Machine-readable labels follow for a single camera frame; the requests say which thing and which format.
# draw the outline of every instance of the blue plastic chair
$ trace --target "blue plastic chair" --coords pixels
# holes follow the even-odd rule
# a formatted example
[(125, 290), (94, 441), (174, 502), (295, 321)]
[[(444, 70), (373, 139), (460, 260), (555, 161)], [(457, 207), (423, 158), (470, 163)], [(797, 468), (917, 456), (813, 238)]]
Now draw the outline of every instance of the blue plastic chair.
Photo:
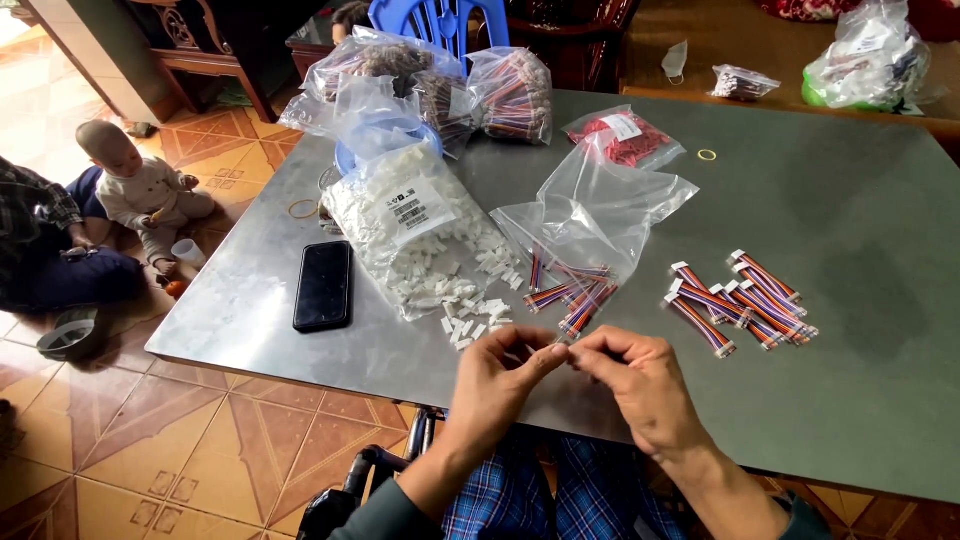
[[(467, 21), (474, 8), (483, 11), (490, 45), (509, 47), (504, 0), (373, 0), (370, 21), (383, 32), (416, 37), (443, 47), (464, 65), (467, 75)], [(437, 14), (438, 7), (443, 11)]]

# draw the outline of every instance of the face mask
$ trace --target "face mask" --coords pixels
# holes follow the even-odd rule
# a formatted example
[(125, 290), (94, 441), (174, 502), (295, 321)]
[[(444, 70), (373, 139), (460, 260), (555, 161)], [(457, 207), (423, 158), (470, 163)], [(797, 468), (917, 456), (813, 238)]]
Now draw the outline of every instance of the face mask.
[[(684, 83), (684, 64), (686, 64), (686, 40), (670, 47), (660, 63), (671, 85), (676, 86)], [(674, 83), (673, 80), (677, 77), (680, 77), (680, 82)]]

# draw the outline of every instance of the yellow rubber band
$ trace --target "yellow rubber band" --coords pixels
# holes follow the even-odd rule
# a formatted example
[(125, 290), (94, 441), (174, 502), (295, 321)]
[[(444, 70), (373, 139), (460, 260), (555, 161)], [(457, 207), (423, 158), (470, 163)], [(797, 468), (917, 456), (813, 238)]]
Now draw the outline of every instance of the yellow rubber band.
[[(313, 203), (313, 211), (306, 215), (294, 215), (294, 207), (301, 203)], [(300, 199), (295, 203), (291, 203), (290, 206), (287, 207), (287, 213), (290, 214), (290, 217), (294, 219), (306, 219), (308, 217), (313, 217), (314, 215), (316, 215), (318, 209), (320, 209), (320, 206), (317, 204), (317, 201), (314, 201), (313, 199)]]

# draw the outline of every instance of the black smartphone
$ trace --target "black smartphone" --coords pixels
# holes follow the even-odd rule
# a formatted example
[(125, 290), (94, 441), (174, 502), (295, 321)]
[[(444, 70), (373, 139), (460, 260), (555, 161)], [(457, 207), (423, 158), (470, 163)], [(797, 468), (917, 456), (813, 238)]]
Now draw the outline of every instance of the black smartphone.
[(350, 293), (352, 261), (349, 242), (328, 242), (303, 248), (294, 330), (330, 330), (350, 323), (353, 312), (353, 295)]

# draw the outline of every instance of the metal table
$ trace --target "metal table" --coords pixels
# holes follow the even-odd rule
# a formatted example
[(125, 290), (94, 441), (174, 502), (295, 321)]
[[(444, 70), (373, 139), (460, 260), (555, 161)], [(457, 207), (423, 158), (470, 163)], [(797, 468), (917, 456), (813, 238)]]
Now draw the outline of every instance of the metal table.
[[(737, 463), (960, 503), (960, 486), (944, 474), (960, 454), (960, 256), (950, 240), (960, 231), (960, 170), (947, 154), (905, 126), (557, 91), (551, 146), (478, 135), (451, 166), (486, 210), (530, 201), (572, 148), (559, 127), (624, 103), (686, 146), (664, 170), (701, 192), (654, 228), (639, 268), (599, 320), (676, 347), (704, 423)], [(698, 160), (704, 148), (717, 160)], [(146, 349), (447, 406), (458, 354), (439, 317), (402, 321), (362, 269), (352, 326), (312, 334), (290, 326), (301, 250), (333, 238), (286, 210), (317, 196), (332, 149), (311, 136), (300, 142)], [(765, 353), (726, 327), (739, 349), (717, 360), (685, 320), (660, 308), (671, 263), (686, 260), (707, 284), (727, 282), (735, 249), (804, 295), (820, 337)], [(609, 392), (565, 368), (537, 388), (521, 421), (629, 440)]]

